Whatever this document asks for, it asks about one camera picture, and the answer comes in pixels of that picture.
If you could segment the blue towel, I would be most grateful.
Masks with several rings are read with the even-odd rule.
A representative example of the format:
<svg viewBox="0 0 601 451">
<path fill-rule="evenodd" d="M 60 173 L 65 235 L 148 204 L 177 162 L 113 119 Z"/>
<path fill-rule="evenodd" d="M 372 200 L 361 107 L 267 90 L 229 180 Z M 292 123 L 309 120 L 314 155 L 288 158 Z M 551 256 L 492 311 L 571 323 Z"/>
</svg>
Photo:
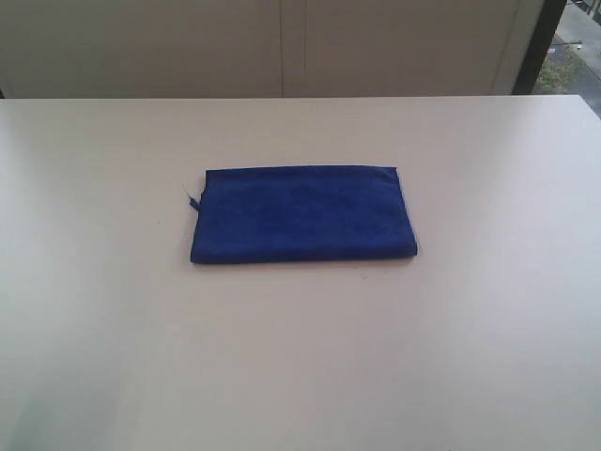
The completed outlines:
<svg viewBox="0 0 601 451">
<path fill-rule="evenodd" d="M 393 167 L 301 165 L 209 170 L 190 260 L 233 265 L 416 257 Z"/>
</svg>

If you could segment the black window frame post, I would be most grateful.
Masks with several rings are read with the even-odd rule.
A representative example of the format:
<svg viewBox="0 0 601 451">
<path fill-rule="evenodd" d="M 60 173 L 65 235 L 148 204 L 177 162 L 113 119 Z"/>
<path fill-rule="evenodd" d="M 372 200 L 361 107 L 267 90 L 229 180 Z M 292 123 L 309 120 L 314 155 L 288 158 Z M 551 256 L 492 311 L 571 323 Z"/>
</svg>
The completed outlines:
<svg viewBox="0 0 601 451">
<path fill-rule="evenodd" d="M 530 95 L 532 93 L 566 4 L 566 0 L 545 0 L 543 2 L 512 90 L 513 95 Z"/>
</svg>

